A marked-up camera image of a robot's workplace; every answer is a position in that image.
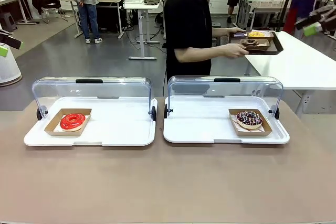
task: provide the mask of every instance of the transparent lid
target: transparent lid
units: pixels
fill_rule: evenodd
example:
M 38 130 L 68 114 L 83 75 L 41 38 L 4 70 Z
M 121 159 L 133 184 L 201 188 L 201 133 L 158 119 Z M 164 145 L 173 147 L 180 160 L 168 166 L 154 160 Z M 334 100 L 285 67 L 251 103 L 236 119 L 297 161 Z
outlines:
M 201 98 L 226 99 L 232 105 L 250 106 L 253 102 L 264 105 L 270 114 L 276 115 L 283 93 L 282 83 L 273 77 L 241 76 L 241 77 L 191 77 L 176 76 L 168 82 L 167 113 L 174 113 L 174 103 Z
M 34 82 L 32 90 L 40 113 L 46 117 L 48 110 L 56 101 L 76 101 L 95 99 L 136 99 L 148 103 L 149 114 L 152 114 L 152 82 L 138 77 L 44 77 Z

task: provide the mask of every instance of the red donut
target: red donut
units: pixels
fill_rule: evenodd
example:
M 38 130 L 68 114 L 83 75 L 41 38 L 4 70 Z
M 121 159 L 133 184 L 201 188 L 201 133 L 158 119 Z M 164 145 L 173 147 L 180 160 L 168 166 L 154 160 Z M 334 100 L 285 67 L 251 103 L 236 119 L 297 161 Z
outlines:
M 74 113 L 63 117 L 59 124 L 64 131 L 77 131 L 82 128 L 84 121 L 85 115 Z

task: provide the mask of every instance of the blue jeans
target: blue jeans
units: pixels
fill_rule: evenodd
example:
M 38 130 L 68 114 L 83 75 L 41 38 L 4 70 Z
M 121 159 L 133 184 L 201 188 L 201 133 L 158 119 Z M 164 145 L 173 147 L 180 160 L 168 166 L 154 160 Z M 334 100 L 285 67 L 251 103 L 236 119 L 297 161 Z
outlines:
M 83 7 L 78 5 L 78 12 L 80 23 L 85 39 L 89 39 L 88 17 L 90 19 L 92 33 L 95 39 L 99 39 L 98 24 L 97 24 L 97 10 L 95 5 L 84 4 Z

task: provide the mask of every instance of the white shoe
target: white shoe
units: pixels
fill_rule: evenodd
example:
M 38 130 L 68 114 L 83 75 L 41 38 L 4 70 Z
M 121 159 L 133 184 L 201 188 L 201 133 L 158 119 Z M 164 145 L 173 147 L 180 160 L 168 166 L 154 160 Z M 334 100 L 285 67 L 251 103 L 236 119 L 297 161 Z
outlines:
M 99 43 L 101 43 L 102 41 L 103 41 L 102 38 L 94 39 L 94 43 L 96 43 L 96 44 L 99 44 Z

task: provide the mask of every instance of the green tape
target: green tape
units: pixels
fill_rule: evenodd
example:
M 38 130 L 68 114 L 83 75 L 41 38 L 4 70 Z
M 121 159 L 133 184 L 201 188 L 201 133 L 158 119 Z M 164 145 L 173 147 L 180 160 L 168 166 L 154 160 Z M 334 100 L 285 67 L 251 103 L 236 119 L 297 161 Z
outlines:
M 304 32 L 304 35 L 306 37 L 308 36 L 311 36 L 311 35 L 315 35 L 317 34 L 318 32 L 316 31 L 316 25 L 315 24 L 311 24 L 309 26 L 306 26 L 303 28 L 303 32 Z
M 0 56 L 7 57 L 8 48 L 0 46 Z

